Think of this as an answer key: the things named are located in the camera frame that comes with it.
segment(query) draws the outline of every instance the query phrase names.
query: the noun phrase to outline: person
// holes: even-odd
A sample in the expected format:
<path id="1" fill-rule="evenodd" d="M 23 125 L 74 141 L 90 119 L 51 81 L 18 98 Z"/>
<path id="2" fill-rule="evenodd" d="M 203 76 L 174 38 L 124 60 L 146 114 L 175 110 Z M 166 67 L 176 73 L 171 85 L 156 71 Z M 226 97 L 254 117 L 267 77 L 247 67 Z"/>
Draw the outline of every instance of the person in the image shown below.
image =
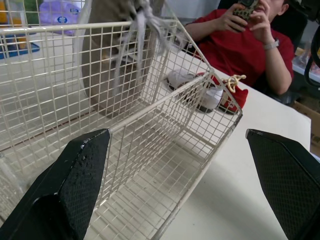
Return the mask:
<path id="1" fill-rule="evenodd" d="M 233 15 L 235 9 L 244 9 L 236 3 L 200 17 L 185 29 L 214 68 L 230 76 L 245 74 L 242 82 L 249 86 L 265 72 L 271 90 L 281 95 L 292 82 L 294 47 L 270 23 L 288 7 L 286 0 L 260 0 L 247 22 Z"/>

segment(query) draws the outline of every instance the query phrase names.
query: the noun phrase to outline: wristwatch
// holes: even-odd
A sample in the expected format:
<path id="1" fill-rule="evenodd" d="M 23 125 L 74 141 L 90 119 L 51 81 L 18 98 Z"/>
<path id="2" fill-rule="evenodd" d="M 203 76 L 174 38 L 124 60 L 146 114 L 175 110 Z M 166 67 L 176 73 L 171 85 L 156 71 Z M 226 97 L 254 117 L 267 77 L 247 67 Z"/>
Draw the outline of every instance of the wristwatch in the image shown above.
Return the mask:
<path id="1" fill-rule="evenodd" d="M 269 44 L 264 45 L 264 50 L 270 50 L 270 49 L 277 48 L 277 47 L 279 47 L 279 44 L 280 44 L 279 39 L 276 38 L 273 43 L 269 43 Z"/>

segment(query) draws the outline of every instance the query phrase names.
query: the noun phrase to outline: wire mesh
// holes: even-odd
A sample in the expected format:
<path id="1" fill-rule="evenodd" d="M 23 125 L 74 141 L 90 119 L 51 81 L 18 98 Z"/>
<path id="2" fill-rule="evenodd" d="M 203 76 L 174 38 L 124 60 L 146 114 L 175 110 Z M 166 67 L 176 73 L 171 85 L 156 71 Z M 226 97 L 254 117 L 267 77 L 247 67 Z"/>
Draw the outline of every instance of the wire mesh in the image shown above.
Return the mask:
<path id="1" fill-rule="evenodd" d="M 184 27 L 174 17 L 166 22 L 164 37 L 175 47 L 161 53 L 148 33 L 143 80 L 136 81 L 137 62 L 127 56 L 117 86 L 113 52 L 123 46 L 130 22 L 0 29 L 0 47 L 7 56 L 0 60 L 0 220 L 71 139 L 109 128 L 101 191 L 85 239 L 161 236 L 242 116 Z M 133 36 L 129 45 L 135 55 Z M 93 42 L 103 38 L 113 42 Z M 77 47 L 81 41 L 88 42 L 87 49 Z M 8 57 L 19 44 L 26 44 L 28 53 Z M 39 50 L 32 52 L 33 45 Z M 187 45 L 195 51 L 186 50 Z M 89 74 L 82 74 L 84 68 Z M 166 81 L 171 71 L 204 74 L 172 91 Z M 238 107 L 234 115 L 221 102 L 210 114 L 197 110 L 207 87 L 216 86 L 213 76 L 230 97 L 225 101 Z M 111 95 L 115 89 L 118 98 Z"/>

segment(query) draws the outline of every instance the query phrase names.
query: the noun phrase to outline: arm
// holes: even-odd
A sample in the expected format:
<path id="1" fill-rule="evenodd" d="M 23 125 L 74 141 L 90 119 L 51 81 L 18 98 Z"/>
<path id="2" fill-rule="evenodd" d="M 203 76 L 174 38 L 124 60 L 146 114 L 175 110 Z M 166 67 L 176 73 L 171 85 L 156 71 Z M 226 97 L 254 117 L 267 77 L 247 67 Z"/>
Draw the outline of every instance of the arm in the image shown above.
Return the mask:
<path id="1" fill-rule="evenodd" d="M 218 30 L 219 19 L 213 19 L 210 21 L 191 23 L 185 26 L 185 30 L 190 34 L 191 38 L 195 42 L 199 42 L 206 36 L 212 34 Z"/>
<path id="2" fill-rule="evenodd" d="M 204 18 L 199 18 L 195 23 L 185 26 L 185 29 L 195 42 L 201 41 L 216 31 L 244 32 L 245 28 L 240 25 L 246 26 L 248 23 L 242 18 L 233 15 L 235 9 L 243 8 L 243 5 L 236 3 L 221 17 L 212 19 L 213 16 L 209 15 Z"/>
<path id="3" fill-rule="evenodd" d="M 250 16 L 250 20 L 253 23 L 250 30 L 258 41 L 267 45 L 275 42 L 269 20 L 270 6 L 265 0 L 260 0 L 260 3 L 264 10 L 260 12 L 254 11 Z M 265 51 L 265 72 L 269 87 L 275 94 L 282 95 L 288 90 L 292 77 L 277 48 Z"/>
<path id="4" fill-rule="evenodd" d="M 266 80 L 275 94 L 284 94 L 291 85 L 292 77 L 277 48 L 265 51 Z"/>

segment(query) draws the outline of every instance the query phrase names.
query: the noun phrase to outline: phone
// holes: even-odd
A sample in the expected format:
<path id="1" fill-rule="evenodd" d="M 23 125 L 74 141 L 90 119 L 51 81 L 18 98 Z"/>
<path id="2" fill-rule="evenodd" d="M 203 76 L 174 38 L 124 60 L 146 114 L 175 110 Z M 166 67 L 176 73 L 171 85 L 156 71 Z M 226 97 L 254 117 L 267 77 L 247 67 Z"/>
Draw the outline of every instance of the phone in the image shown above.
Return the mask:
<path id="1" fill-rule="evenodd" d="M 245 9 L 236 9 L 233 15 L 238 16 L 246 21 L 249 20 L 250 15 L 254 12 L 259 4 L 259 0 L 239 0 L 239 4 L 245 6 Z"/>

